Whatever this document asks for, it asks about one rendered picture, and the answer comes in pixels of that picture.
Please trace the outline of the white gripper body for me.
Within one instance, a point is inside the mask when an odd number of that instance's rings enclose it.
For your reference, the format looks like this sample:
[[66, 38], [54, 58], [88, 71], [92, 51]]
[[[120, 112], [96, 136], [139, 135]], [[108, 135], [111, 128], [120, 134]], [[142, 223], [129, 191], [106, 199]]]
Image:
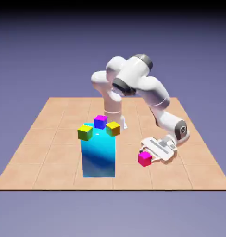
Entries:
[[155, 139], [154, 137], [144, 138], [141, 141], [142, 146], [145, 146], [145, 150], [151, 153], [155, 158], [161, 158], [164, 161], [168, 161], [177, 152], [177, 147], [169, 137], [163, 139]]

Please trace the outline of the small magenta cube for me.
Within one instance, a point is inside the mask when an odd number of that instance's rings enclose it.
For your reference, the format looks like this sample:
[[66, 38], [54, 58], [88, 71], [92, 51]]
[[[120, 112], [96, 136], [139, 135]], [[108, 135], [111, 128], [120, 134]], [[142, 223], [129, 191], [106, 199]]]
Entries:
[[152, 155], [147, 152], [143, 151], [138, 154], [138, 163], [143, 167], [151, 165]]

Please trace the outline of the small orange cube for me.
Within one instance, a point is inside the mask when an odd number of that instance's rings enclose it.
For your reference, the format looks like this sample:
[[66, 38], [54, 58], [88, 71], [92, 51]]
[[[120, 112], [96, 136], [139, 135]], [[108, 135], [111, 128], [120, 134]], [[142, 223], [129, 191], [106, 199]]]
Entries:
[[110, 122], [106, 124], [106, 133], [111, 136], [115, 137], [120, 134], [120, 124], [116, 122]]

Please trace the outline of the small purple cube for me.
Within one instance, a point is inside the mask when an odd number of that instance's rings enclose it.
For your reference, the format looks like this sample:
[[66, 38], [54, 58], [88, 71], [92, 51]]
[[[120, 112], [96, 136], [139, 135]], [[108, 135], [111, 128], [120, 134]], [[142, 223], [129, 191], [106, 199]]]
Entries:
[[104, 129], [106, 127], [106, 124], [108, 123], [108, 117], [105, 115], [97, 115], [94, 118], [94, 127], [97, 129]]

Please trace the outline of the small yellow-green cube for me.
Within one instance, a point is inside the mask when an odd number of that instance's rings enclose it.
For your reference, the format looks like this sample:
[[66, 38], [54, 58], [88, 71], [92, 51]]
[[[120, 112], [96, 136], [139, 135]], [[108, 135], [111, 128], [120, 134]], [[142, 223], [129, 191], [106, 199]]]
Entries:
[[93, 127], [89, 125], [81, 125], [77, 129], [78, 139], [88, 141], [93, 136]]

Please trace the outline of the large cyan box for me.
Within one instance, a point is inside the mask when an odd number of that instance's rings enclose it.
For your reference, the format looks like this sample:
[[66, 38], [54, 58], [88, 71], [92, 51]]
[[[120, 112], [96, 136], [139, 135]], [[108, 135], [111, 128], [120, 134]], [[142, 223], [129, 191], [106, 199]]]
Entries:
[[88, 140], [81, 140], [83, 177], [114, 177], [115, 176], [115, 137], [107, 134], [105, 129], [91, 126], [93, 136]]

